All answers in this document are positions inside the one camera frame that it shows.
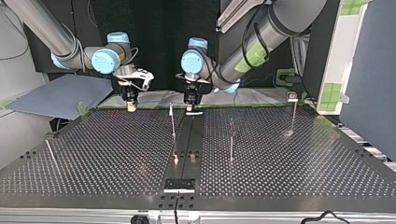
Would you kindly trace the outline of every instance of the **white wall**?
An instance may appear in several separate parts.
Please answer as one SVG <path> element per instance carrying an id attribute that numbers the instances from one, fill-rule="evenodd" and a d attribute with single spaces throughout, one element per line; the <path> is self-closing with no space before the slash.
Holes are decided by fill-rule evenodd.
<path id="1" fill-rule="evenodd" d="M 15 15 L 8 9 L 6 13 L 22 31 Z M 0 104 L 45 83 L 43 75 L 35 71 L 30 50 L 19 58 L 1 60 L 24 52 L 26 44 L 26 40 L 0 11 Z M 0 169 L 39 144 L 44 133 L 50 131 L 49 120 L 47 117 L 0 109 Z"/>

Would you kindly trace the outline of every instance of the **ur robot arm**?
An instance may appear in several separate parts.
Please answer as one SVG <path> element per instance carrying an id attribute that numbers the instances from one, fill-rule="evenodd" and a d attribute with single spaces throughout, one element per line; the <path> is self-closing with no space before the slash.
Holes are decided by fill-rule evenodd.
<path id="1" fill-rule="evenodd" d="M 235 13 L 238 13 L 238 9 L 239 11 L 247 12 L 243 4 L 254 3 L 257 6 L 265 2 L 263 0 L 233 0 L 229 7 L 236 8 L 233 12 L 235 15 Z M 254 25 L 257 32 L 253 32 L 247 38 L 247 52 L 245 55 L 241 45 L 224 64 L 218 64 L 206 55 L 206 40 L 191 38 L 189 48 L 181 58 L 181 67 L 185 73 L 184 78 L 189 84 L 188 86 L 198 86 L 200 85 L 199 83 L 208 82 L 221 91 L 226 91 L 227 93 L 235 92 L 239 87 L 241 77 L 250 71 L 251 65 L 258 67 L 266 62 L 268 59 L 266 57 L 266 49 L 271 52 L 287 38 L 296 36 L 304 31 L 323 9 L 326 0 L 276 0 L 272 2 L 273 4 L 268 7 L 267 16 Z M 222 32 L 228 30 L 230 25 L 227 24 L 225 28 Z M 265 41 L 266 49 L 262 45 L 263 40 Z M 191 92 L 186 91 L 185 94 L 191 95 Z M 201 97 L 185 96 L 185 99 L 199 100 Z M 194 106 L 199 104 L 199 102 L 186 100 L 185 103 L 190 105 L 191 110 L 194 110 Z"/>
<path id="2" fill-rule="evenodd" d="M 69 70 L 89 68 L 102 74 L 113 74 L 124 88 L 123 99 L 127 101 L 128 110 L 136 110 L 138 90 L 147 91 L 154 76 L 132 65 L 137 49 L 131 49 L 127 34 L 110 33 L 106 46 L 84 49 L 40 0 L 5 0 L 5 3 L 50 49 L 51 59 L 57 67 Z M 134 84 L 136 79 L 143 79 L 141 88 Z"/>

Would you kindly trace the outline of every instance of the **black perforated plate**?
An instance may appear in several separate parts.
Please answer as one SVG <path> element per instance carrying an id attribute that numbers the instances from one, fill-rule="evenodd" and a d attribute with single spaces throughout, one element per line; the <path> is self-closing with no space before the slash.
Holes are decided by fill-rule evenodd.
<path id="1" fill-rule="evenodd" d="M 184 170 L 185 178 L 198 179 L 194 209 L 396 211 L 396 174 L 324 117 L 292 113 L 206 110 L 203 148 L 189 149 L 201 150 L 202 160 Z"/>
<path id="2" fill-rule="evenodd" d="M 96 111 L 1 170 L 0 207 L 172 210 L 163 186 L 182 177 L 195 180 L 183 210 L 396 213 L 396 174 L 312 111 L 176 111 L 175 122 L 177 148 L 166 110 Z"/>
<path id="3" fill-rule="evenodd" d="M 177 129 L 182 114 L 175 111 Z M 67 207 L 110 202 L 110 208 L 158 208 L 174 150 L 171 125 L 166 110 L 96 111 L 4 175 L 0 198 L 22 204 L 33 198 Z"/>

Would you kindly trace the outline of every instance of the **black curtain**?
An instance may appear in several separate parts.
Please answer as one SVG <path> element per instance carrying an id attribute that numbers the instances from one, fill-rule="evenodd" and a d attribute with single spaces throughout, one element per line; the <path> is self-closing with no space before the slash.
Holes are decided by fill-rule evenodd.
<path id="1" fill-rule="evenodd" d="M 139 48 L 134 62 L 155 76 L 151 90 L 181 91 L 175 74 L 190 37 L 207 39 L 208 54 L 217 57 L 219 0 L 92 0 L 92 10 L 104 43 L 123 31 Z"/>

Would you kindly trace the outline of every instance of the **blue joint cap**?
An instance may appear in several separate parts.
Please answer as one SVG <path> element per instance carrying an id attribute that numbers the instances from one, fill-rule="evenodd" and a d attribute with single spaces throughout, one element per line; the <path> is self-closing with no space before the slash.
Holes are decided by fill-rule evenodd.
<path id="1" fill-rule="evenodd" d="M 108 43 L 129 43 L 129 36 L 124 32 L 113 32 L 107 35 Z"/>
<path id="2" fill-rule="evenodd" d="M 59 59 L 53 53 L 50 54 L 50 58 L 52 59 L 52 62 L 53 62 L 53 64 L 55 64 L 55 66 L 62 68 L 62 69 L 70 70 L 70 68 L 61 64 L 61 62 L 59 62 Z"/>
<path id="3" fill-rule="evenodd" d="M 120 67 L 119 55 L 112 49 L 97 50 L 91 62 L 93 68 L 102 74 L 110 74 Z"/>
<path id="4" fill-rule="evenodd" d="M 198 74 L 204 68 L 204 58 L 196 49 L 188 49 L 181 57 L 181 68 L 185 73 Z"/>
<path id="5" fill-rule="evenodd" d="M 198 48 L 207 49 L 207 40 L 198 37 L 190 38 L 189 47 L 198 47 Z"/>
<path id="6" fill-rule="evenodd" d="M 236 90 L 238 90 L 238 88 L 239 88 L 239 84 L 241 83 L 241 79 L 238 78 L 238 80 L 236 80 L 236 82 L 238 82 L 238 83 L 233 84 L 231 87 L 229 87 L 227 90 L 225 90 L 225 92 L 228 93 L 228 94 L 235 93 Z"/>

